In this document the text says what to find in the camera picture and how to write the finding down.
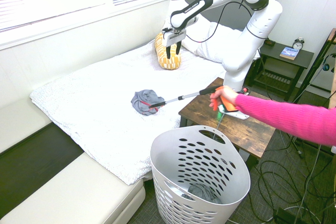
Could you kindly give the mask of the person's hand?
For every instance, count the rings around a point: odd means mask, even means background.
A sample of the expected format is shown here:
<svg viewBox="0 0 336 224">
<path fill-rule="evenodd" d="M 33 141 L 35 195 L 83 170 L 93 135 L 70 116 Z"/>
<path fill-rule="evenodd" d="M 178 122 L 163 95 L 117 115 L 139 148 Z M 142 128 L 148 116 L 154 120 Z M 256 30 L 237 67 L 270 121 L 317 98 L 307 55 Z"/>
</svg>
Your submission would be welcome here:
<svg viewBox="0 0 336 224">
<path fill-rule="evenodd" d="M 224 97 L 227 101 L 229 101 L 235 107 L 236 110 L 238 110 L 237 105 L 236 105 L 236 99 L 238 96 L 239 96 L 239 93 L 235 92 L 229 86 L 223 86 L 222 89 L 218 89 L 210 95 L 211 103 L 209 104 L 209 107 L 214 108 L 215 101 L 217 101 L 217 103 L 220 103 L 221 97 Z"/>
</svg>

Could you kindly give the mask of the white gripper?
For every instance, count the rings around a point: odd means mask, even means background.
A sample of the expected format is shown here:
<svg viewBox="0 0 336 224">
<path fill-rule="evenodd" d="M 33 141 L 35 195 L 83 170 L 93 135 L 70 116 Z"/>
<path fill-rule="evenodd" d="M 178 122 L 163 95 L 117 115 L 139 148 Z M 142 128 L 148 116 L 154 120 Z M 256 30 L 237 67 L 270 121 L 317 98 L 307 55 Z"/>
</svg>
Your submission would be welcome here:
<svg viewBox="0 0 336 224">
<path fill-rule="evenodd" d="M 171 57 L 171 45 L 176 44 L 175 54 L 180 53 L 182 40 L 186 37 L 186 30 L 177 31 L 175 29 L 163 29 L 162 30 L 163 40 L 162 45 L 166 47 L 166 57 L 170 59 Z"/>
</svg>

